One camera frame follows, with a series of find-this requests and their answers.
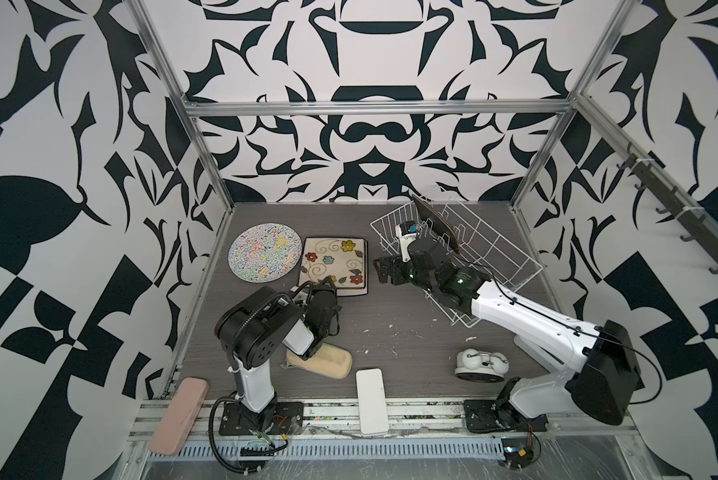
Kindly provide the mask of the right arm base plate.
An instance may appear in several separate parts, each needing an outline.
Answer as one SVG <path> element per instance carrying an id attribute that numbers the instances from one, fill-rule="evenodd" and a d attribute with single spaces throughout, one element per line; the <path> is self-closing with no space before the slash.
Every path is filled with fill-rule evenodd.
<path id="1" fill-rule="evenodd" d="M 504 401 L 471 399 L 465 400 L 463 407 L 466 429 L 471 433 L 547 431 L 546 415 L 527 418 Z"/>

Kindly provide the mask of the floral square plate black rim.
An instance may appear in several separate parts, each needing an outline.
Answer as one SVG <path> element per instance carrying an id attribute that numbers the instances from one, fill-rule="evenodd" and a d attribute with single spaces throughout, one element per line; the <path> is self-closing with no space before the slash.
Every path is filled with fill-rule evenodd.
<path id="1" fill-rule="evenodd" d="M 309 237 L 305 240 L 298 284 L 329 278 L 339 297 L 368 293 L 367 241 L 350 237 Z"/>

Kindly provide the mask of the colourful speckled round plate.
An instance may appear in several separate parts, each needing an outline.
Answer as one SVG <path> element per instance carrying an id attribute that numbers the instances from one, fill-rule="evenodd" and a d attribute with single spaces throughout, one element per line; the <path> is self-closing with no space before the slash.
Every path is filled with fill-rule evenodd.
<path id="1" fill-rule="evenodd" d="M 263 223 L 239 234 L 228 250 L 231 272 L 240 280 L 262 284 L 282 278 L 300 261 L 302 240 L 291 227 Z"/>

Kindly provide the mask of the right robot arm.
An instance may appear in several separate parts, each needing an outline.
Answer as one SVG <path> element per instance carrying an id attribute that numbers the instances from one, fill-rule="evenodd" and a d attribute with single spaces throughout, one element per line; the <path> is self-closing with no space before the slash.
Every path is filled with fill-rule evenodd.
<path id="1" fill-rule="evenodd" d="M 440 305 L 501 326 L 560 362 L 554 372 L 505 384 L 490 408 L 498 430 L 575 412 L 619 425 L 645 384 L 641 365 L 657 365 L 621 324 L 596 325 L 531 301 L 501 283 L 489 265 L 447 253 L 436 242 L 414 240 L 373 266 L 381 283 L 414 285 Z"/>

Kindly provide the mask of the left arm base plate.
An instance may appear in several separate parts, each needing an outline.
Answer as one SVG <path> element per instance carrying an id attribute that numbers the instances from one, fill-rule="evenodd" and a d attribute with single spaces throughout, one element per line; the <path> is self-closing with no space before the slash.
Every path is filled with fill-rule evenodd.
<path id="1" fill-rule="evenodd" d="M 218 433 L 221 436 L 241 436 L 262 432 L 267 435 L 290 435 L 302 427 L 304 404 L 274 400 L 261 412 L 255 413 L 241 402 L 223 407 Z"/>

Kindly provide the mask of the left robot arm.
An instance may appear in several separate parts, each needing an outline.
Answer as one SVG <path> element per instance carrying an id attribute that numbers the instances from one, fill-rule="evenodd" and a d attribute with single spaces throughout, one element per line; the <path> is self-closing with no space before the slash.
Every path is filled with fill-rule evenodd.
<path id="1" fill-rule="evenodd" d="M 265 430 L 277 396 L 270 358 L 285 346 L 298 367 L 330 379 L 350 373 L 351 354 L 327 339 L 339 332 L 337 287 L 331 278 L 306 281 L 292 292 L 263 286 L 225 312 L 214 334 L 234 375 L 242 417 Z"/>

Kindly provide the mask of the dark glass plate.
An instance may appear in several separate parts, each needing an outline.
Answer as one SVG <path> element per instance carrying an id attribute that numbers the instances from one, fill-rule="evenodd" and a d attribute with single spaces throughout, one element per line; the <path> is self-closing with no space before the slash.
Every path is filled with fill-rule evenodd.
<path id="1" fill-rule="evenodd" d="M 460 245 L 456 238 L 455 229 L 445 220 L 441 213 L 428 203 L 423 197 L 413 195 L 412 200 L 416 206 L 419 218 L 441 240 L 444 240 L 450 250 L 460 252 Z"/>

